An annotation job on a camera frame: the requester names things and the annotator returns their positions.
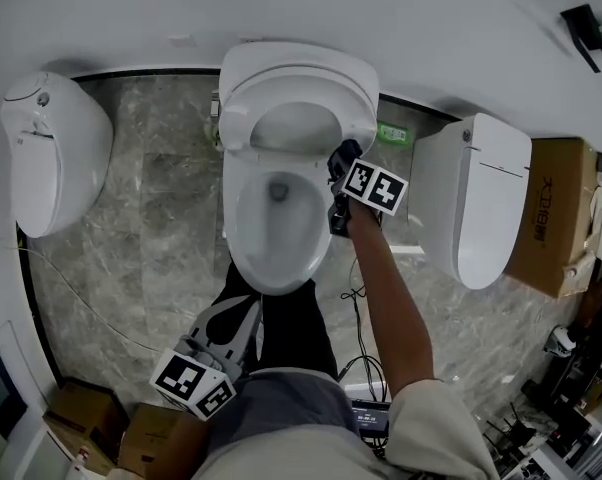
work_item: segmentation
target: gray marble tile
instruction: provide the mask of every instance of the gray marble tile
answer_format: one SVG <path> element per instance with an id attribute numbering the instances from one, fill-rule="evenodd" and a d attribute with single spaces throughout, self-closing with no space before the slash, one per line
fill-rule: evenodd
<path id="1" fill-rule="evenodd" d="M 28 246 L 43 254 L 82 297 L 88 297 L 87 269 L 83 249 L 84 222 L 78 222 L 54 235 L 30 239 Z M 57 272 L 38 256 L 30 254 L 39 268 L 42 284 L 65 284 Z"/>
<path id="2" fill-rule="evenodd" d="M 146 304 L 182 307 L 213 295 L 216 185 L 198 193 L 145 194 L 141 251 Z"/>
<path id="3" fill-rule="evenodd" d="M 30 242 L 111 325 L 157 350 L 172 347 L 210 305 L 230 261 L 222 238 L 221 157 L 203 131 L 217 83 L 216 77 L 183 75 L 82 84 L 115 124 L 108 179 L 82 222 Z M 417 139 L 445 125 L 385 102 L 379 118 L 409 128 Z M 412 151 L 376 143 L 367 159 L 407 178 Z M 407 198 L 385 220 L 384 233 L 391 244 L 415 243 Z M 354 258 L 352 243 L 334 237 L 315 275 L 340 367 L 360 354 L 352 300 L 341 299 L 350 284 L 362 284 Z M 505 276 L 470 291 L 422 256 L 397 255 L 396 261 L 432 337 L 435 374 L 482 425 L 518 396 L 527 378 L 543 371 L 547 334 L 571 320 L 579 300 L 555 301 Z M 111 387 L 128 407 L 141 401 L 163 405 L 148 384 L 159 354 L 108 328 L 36 256 L 31 271 L 62 373 Z M 367 300 L 358 299 L 358 305 L 363 340 L 374 355 Z M 364 380 L 361 364 L 346 378 Z"/>
<path id="4" fill-rule="evenodd" d="M 216 76 L 166 75 L 157 78 L 145 141 L 146 153 L 209 157 L 216 153 L 206 138 Z"/>
<path id="5" fill-rule="evenodd" d="M 228 247 L 225 244 L 217 245 L 214 248 L 214 293 L 221 293 L 225 287 L 225 278 L 231 263 L 232 257 Z"/>
<path id="6" fill-rule="evenodd" d="M 209 158 L 148 153 L 143 162 L 143 191 L 194 193 L 210 190 L 206 183 L 218 191 L 220 176 L 218 153 Z"/>
<path id="7" fill-rule="evenodd" d="M 139 235 L 89 227 L 84 236 L 90 305 L 119 332 L 147 344 Z"/>
<path id="8" fill-rule="evenodd" d="M 114 127 L 104 187 L 86 217 L 95 226 L 139 232 L 144 134 L 154 85 L 154 77 L 144 77 L 108 79 L 86 87 Z"/>

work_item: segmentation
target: toilet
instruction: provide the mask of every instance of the toilet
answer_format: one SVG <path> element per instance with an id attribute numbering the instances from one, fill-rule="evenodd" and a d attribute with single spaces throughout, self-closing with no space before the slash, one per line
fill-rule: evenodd
<path id="1" fill-rule="evenodd" d="M 374 69 L 317 46 L 256 42 L 221 65 L 224 230 L 243 278 L 283 295 L 317 270 L 330 244 L 327 160 L 346 139 L 376 135 Z"/>
<path id="2" fill-rule="evenodd" d="M 486 114 L 414 144 L 408 221 L 428 261 L 474 290 L 503 272 L 528 188 L 532 142 Z"/>
<path id="3" fill-rule="evenodd" d="M 38 238 L 77 222 L 94 204 L 112 149 L 103 109 L 69 78 L 38 72 L 17 80 L 1 105 L 12 153 L 12 211 Z"/>

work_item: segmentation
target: leg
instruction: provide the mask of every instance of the leg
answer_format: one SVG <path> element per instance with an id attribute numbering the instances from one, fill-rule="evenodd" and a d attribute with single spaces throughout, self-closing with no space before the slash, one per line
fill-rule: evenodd
<path id="1" fill-rule="evenodd" d="M 230 263 L 230 267 L 228 268 L 228 275 L 225 278 L 225 286 L 212 305 L 221 302 L 222 300 L 231 299 L 232 297 L 239 297 L 241 295 L 261 296 L 259 292 L 252 288 L 252 286 L 250 286 L 245 279 L 243 279 L 233 261 Z"/>
<path id="2" fill-rule="evenodd" d="M 327 373 L 337 363 L 310 280 L 298 290 L 263 300 L 263 350 L 259 368 L 295 367 Z"/>
<path id="3" fill-rule="evenodd" d="M 213 342 L 228 343 L 233 339 L 254 302 L 261 298 L 261 294 L 243 279 L 234 262 L 231 262 L 226 275 L 225 286 L 212 305 L 243 295 L 250 295 L 250 297 L 238 306 L 220 313 L 208 323 L 206 332 Z M 248 349 L 243 360 L 248 373 L 258 369 L 256 340 L 254 338 L 251 338 L 248 342 Z"/>

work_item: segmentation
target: electrical wire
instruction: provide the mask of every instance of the electrical wire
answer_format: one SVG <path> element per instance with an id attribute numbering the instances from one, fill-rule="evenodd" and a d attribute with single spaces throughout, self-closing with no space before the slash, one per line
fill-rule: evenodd
<path id="1" fill-rule="evenodd" d="M 378 222 L 379 222 L 379 226 L 382 226 L 382 214 L 379 214 Z M 381 382 L 381 402 L 385 402 L 387 399 L 387 395 L 388 395 L 388 386 L 383 377 L 383 367 L 381 366 L 381 362 L 376 357 L 368 355 L 368 351 L 367 351 L 365 343 L 363 341 L 361 313 L 359 312 L 359 305 L 357 303 L 357 298 L 358 297 L 364 298 L 366 296 L 365 285 L 363 285 L 357 289 L 355 289 L 352 286 L 352 274 L 354 272 L 354 266 L 356 265 L 357 261 L 358 261 L 358 259 L 355 257 L 354 261 L 352 262 L 352 266 L 350 267 L 350 273 L 348 275 L 348 285 L 350 287 L 350 291 L 342 293 L 341 299 L 342 300 L 352 299 L 352 303 L 354 306 L 354 313 L 355 313 L 356 319 L 357 319 L 357 340 L 359 342 L 359 349 L 361 350 L 361 355 L 350 360 L 350 362 L 348 362 L 348 364 L 346 364 L 343 367 L 343 369 L 339 373 L 337 379 L 339 382 L 341 380 L 343 380 L 343 378 L 347 375 L 347 373 L 350 371 L 352 366 L 357 361 L 361 360 L 361 361 L 363 361 L 363 366 L 364 366 L 365 374 L 366 374 L 366 380 L 368 383 L 368 389 L 370 390 L 372 399 L 375 402 L 378 401 L 376 392 L 374 390 L 374 384 L 372 382 L 371 367 L 375 370 L 376 374 L 379 377 L 379 380 Z M 387 437 L 384 439 L 379 439 L 379 438 L 363 439 L 363 442 L 372 449 L 373 453 L 375 454 L 375 456 L 377 458 L 385 459 L 385 447 L 388 443 Z"/>
<path id="2" fill-rule="evenodd" d="M 65 276 L 61 273 L 61 271 L 54 265 L 54 263 L 52 263 L 48 258 L 46 258 L 43 254 L 41 254 L 38 251 L 32 250 L 32 249 L 28 249 L 27 247 L 4 247 L 4 249 L 8 249 L 11 251 L 26 251 L 29 252 L 30 254 L 34 254 L 36 256 L 38 256 L 39 258 L 43 259 L 46 264 L 48 264 L 52 270 L 54 270 L 59 277 L 63 280 L 63 282 L 65 283 L 65 285 L 70 289 L 70 291 L 75 295 L 75 297 L 77 299 L 79 299 L 83 305 L 88 308 L 93 314 L 94 316 L 96 316 L 106 327 L 110 328 L 111 331 L 113 331 L 114 333 L 118 334 L 119 336 L 121 336 L 123 339 L 134 343 L 135 345 L 141 347 L 141 348 L 145 348 L 146 350 L 150 350 L 152 352 L 156 352 L 158 354 L 161 353 L 161 351 L 157 350 L 156 348 L 152 348 L 152 347 L 148 347 L 147 345 L 144 345 L 143 343 L 139 343 L 138 341 L 134 341 L 132 338 L 126 336 L 125 334 L 123 334 L 121 331 L 119 331 L 118 329 L 116 329 L 115 327 L 113 327 L 112 325 L 110 325 L 108 323 L 108 321 L 103 318 L 99 313 L 97 313 L 92 306 L 90 306 L 90 304 L 88 304 L 83 297 L 81 297 L 81 295 L 79 295 L 77 293 L 77 291 L 72 288 L 72 285 L 70 284 L 70 282 L 65 278 Z"/>

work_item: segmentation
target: brown box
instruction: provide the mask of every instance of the brown box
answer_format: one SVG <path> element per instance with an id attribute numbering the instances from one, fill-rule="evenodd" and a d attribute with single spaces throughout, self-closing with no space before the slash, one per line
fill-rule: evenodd
<path id="1" fill-rule="evenodd" d="M 130 423 L 114 392 L 78 379 L 59 390 L 43 416 L 70 453 L 89 451 L 86 468 L 107 475 L 116 466 L 123 432 Z"/>
<path id="2" fill-rule="evenodd" d="M 596 151 L 582 139 L 532 141 L 528 191 L 506 274 L 556 298 L 588 289 L 594 264 L 574 278 L 566 278 L 564 267 L 597 242 L 586 248 L 596 163 Z"/>
<path id="3" fill-rule="evenodd" d="M 168 440 L 181 411 L 140 404 L 123 436 L 118 467 L 145 478 L 145 467 L 154 461 Z"/>

